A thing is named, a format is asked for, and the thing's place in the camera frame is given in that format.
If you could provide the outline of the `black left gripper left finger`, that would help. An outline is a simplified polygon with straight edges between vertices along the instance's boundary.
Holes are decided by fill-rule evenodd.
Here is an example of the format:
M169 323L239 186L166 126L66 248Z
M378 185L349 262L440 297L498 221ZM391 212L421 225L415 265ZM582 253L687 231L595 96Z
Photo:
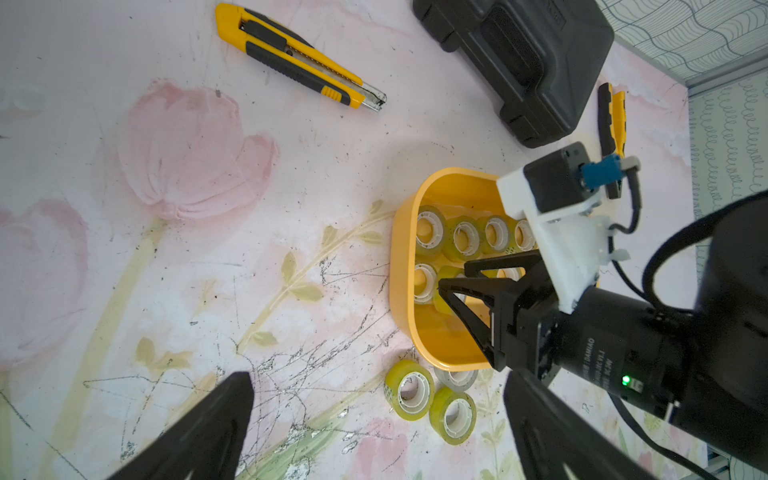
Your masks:
M233 479L253 408L244 371L229 375L113 479Z

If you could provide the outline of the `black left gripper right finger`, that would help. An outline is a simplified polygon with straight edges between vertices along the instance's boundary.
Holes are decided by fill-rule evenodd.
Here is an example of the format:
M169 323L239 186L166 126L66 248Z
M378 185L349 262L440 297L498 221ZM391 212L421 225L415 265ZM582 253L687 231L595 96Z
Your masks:
M527 479L649 479L527 370L509 372L507 417Z

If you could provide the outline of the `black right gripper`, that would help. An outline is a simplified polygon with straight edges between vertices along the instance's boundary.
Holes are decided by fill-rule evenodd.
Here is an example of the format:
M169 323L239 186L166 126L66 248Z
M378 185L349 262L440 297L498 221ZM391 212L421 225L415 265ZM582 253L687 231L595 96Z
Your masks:
M507 268L531 278L481 277ZM440 280L438 292L493 369L541 380L559 367L659 418L683 405L693 371L687 316L596 286L564 313L538 250L468 261L464 276ZM483 303L488 323L467 299Z

